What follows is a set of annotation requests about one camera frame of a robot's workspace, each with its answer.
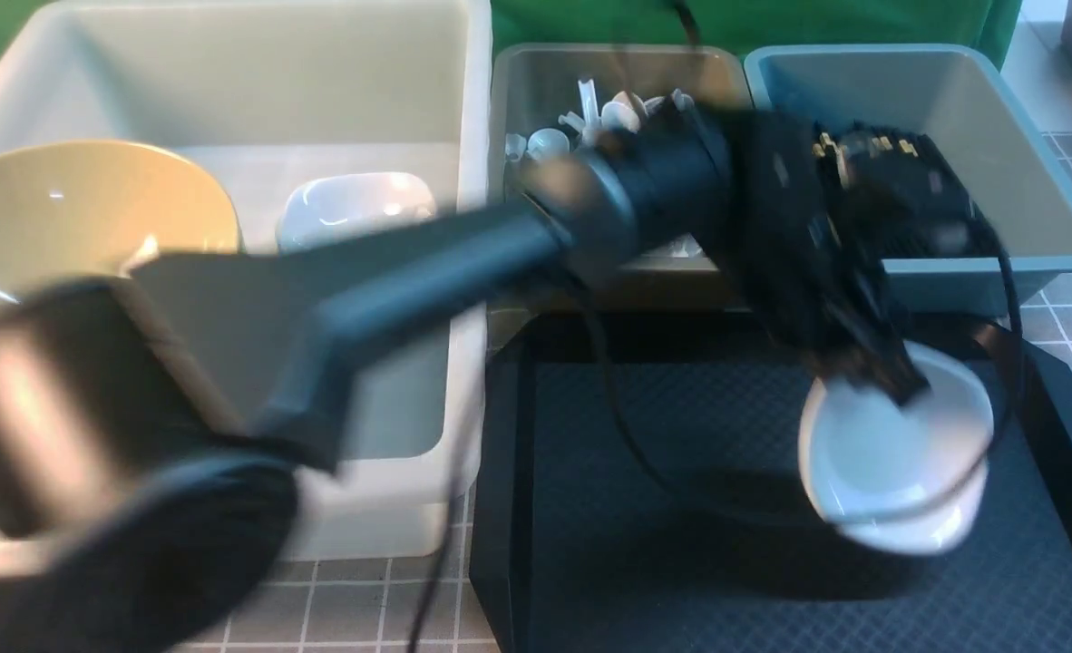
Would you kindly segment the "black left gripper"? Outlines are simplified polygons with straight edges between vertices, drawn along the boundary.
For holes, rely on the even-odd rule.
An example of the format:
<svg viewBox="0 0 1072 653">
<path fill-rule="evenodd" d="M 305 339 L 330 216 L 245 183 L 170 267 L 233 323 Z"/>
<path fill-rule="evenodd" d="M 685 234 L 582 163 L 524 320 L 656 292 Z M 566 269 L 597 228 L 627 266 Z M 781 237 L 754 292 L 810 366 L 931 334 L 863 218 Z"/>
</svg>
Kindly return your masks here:
<svg viewBox="0 0 1072 653">
<path fill-rule="evenodd" d="M 784 112 L 731 112 L 734 256 L 740 287 L 772 338 L 817 358 L 827 376 L 879 390 L 896 406 L 930 391 L 908 340 L 888 339 L 857 248 L 834 226 L 813 125 Z"/>
</svg>

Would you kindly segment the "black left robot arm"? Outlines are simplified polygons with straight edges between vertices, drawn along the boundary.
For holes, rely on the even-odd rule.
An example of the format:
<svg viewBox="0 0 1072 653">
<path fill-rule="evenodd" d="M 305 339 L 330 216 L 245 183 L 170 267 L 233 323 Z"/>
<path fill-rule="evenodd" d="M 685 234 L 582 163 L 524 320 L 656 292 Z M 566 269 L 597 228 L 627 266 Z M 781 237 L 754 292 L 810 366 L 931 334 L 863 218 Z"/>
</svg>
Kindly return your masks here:
<svg viewBox="0 0 1072 653">
<path fill-rule="evenodd" d="M 358 377 L 500 295 L 586 293 L 690 234 L 818 375 L 909 404 L 866 190 L 823 190 L 808 122 L 661 112 L 533 162 L 518 194 L 287 255 L 168 252 L 0 306 L 0 652 L 164 652 L 267 577 L 298 468 L 333 472 Z"/>
</svg>

